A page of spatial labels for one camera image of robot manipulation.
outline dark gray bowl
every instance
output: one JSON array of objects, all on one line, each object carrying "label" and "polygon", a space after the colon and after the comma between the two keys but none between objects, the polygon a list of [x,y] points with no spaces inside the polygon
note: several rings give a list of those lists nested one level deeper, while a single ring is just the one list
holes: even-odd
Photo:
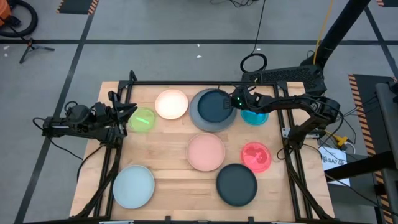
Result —
[{"label": "dark gray bowl", "polygon": [[232,113],[228,118],[226,118],[224,121],[219,122],[219,123],[208,122],[200,116],[199,111],[198,111],[199,99],[207,92],[213,91],[213,90],[217,90],[217,89],[210,88],[210,89],[200,91],[193,97],[193,99],[190,103],[190,106],[189,106],[189,115],[191,117],[193,124],[197,128],[204,130],[204,131],[208,131],[208,132],[218,132],[218,131],[223,131],[223,130],[227,129],[234,123],[234,120],[236,117],[236,108],[234,108],[232,110]]}]

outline tripod leg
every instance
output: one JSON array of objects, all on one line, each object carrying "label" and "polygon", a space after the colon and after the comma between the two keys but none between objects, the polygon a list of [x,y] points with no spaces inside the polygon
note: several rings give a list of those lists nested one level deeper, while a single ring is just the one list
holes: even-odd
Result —
[{"label": "tripod leg", "polygon": [[36,44],[33,44],[33,45],[32,45],[32,48],[34,48],[34,49],[49,50],[49,51],[54,51],[54,50],[55,50],[54,48],[51,48],[51,47],[44,47],[44,46],[40,46],[40,45],[36,45]]},{"label": "tripod leg", "polygon": [[27,48],[26,48],[26,50],[25,50],[25,52],[24,52],[22,58],[19,60],[19,63],[20,63],[20,64],[24,63],[25,57],[26,57],[26,55],[29,53],[29,49],[30,49],[30,46],[27,46]]}]

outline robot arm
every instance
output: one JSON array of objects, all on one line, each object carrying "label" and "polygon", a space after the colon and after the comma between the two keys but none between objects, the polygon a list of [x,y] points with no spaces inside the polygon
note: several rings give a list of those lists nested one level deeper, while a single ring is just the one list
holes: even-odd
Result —
[{"label": "robot arm", "polygon": [[113,107],[97,102],[91,108],[79,105],[65,108],[64,118],[47,117],[43,124],[43,136],[62,137],[76,136],[97,139],[107,147],[116,147],[117,138],[127,136],[124,124],[135,112],[135,103],[120,103],[120,96],[115,92],[108,93]]},{"label": "robot arm", "polygon": [[270,113],[274,110],[302,109],[310,118],[300,126],[290,127],[286,145],[300,149],[307,134],[315,129],[325,129],[336,121],[340,104],[324,96],[308,94],[275,99],[260,93],[251,94],[246,86],[237,86],[231,95],[231,106],[259,113]]}]

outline pink plate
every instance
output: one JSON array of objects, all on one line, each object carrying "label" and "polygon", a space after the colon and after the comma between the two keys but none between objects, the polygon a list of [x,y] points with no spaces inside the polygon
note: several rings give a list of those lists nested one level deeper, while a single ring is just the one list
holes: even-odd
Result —
[{"label": "pink plate", "polygon": [[197,170],[215,170],[223,163],[224,158],[224,144],[214,134],[198,134],[188,143],[187,159]]},{"label": "pink plate", "polygon": [[180,90],[166,90],[155,101],[155,109],[165,119],[177,119],[188,109],[188,98]]}]

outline gray floor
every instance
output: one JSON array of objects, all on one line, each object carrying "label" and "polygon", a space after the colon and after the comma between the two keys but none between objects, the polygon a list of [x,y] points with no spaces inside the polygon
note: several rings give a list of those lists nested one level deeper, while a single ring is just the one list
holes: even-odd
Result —
[{"label": "gray floor", "polygon": [[[61,0],[27,0],[39,14],[32,34],[42,40],[79,40],[87,16],[56,14]],[[259,39],[316,40],[329,1],[267,0]],[[346,0],[335,1],[330,27]],[[398,40],[397,9],[369,8],[385,40]],[[207,0],[101,0],[88,33],[88,40],[254,39],[261,2],[234,8],[226,2],[211,5]],[[22,9],[17,16],[29,18]],[[365,14],[357,20],[345,40],[377,40]],[[12,223],[44,141],[32,125],[35,116],[51,116],[68,75],[77,45],[57,44],[55,52],[36,51],[19,65],[25,45],[0,44],[0,221]],[[80,56],[68,100],[92,105],[100,84],[127,79],[133,69],[140,80],[239,80],[239,63],[252,45],[85,45]],[[259,45],[268,57],[268,68],[298,65],[313,45]],[[398,58],[398,46],[388,46]],[[257,61],[249,62],[248,69]],[[327,96],[341,103],[342,112],[353,108],[348,74],[393,76],[380,45],[340,45],[325,67]],[[357,152],[366,154],[358,119],[348,118],[358,133]],[[338,134],[352,136],[343,126]],[[59,145],[82,156],[86,141],[55,139]],[[25,222],[67,218],[75,191],[80,161],[51,146]],[[373,208],[333,203],[337,217],[347,221],[374,223]]]}]

